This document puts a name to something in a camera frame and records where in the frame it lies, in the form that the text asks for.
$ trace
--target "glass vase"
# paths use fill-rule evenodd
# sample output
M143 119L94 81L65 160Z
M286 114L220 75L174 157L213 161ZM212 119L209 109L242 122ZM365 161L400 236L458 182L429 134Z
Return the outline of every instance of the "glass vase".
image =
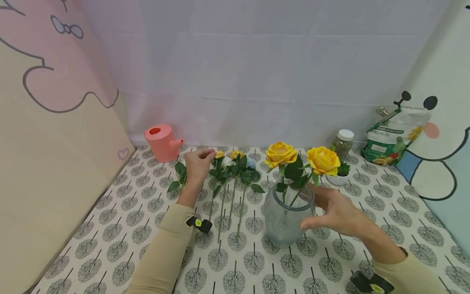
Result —
M271 242L286 248L295 243L302 235L301 222L315 215L314 191L310 185L305 185L300 193L298 190L287 188L285 195L276 191L276 182L269 190L264 202L266 229Z

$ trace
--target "heart drawing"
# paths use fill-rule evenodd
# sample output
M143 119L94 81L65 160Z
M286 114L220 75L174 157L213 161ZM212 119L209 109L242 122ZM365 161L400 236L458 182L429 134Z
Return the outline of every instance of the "heart drawing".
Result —
M124 148L117 152L117 158L119 158L122 161L124 161L128 155L129 155L129 148Z

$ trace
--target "succulent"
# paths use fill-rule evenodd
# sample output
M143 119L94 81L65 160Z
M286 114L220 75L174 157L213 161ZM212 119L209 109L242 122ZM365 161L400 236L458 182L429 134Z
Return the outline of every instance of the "succulent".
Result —
M341 165L338 167L338 176L347 176L349 174L349 169L351 166L346 162L341 162Z

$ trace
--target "sleeve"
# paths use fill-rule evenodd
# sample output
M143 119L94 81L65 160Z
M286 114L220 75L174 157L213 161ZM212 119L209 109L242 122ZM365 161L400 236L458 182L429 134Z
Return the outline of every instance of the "sleeve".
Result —
M190 207L174 204L160 223L160 230L140 261L127 294L169 294L181 268L193 228L186 221L194 216Z
M397 264L381 264L372 260L372 265L377 275L391 283L395 290L392 294L445 294L436 276L431 270L422 264L414 255L401 250L407 258Z

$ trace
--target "watering can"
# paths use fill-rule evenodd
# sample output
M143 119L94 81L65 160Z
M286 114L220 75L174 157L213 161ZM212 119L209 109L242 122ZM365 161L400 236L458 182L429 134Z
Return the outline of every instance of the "watering can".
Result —
M145 139L152 149L155 159L159 162L170 162L180 154L183 140L175 140L172 127L169 125L157 125L144 132Z

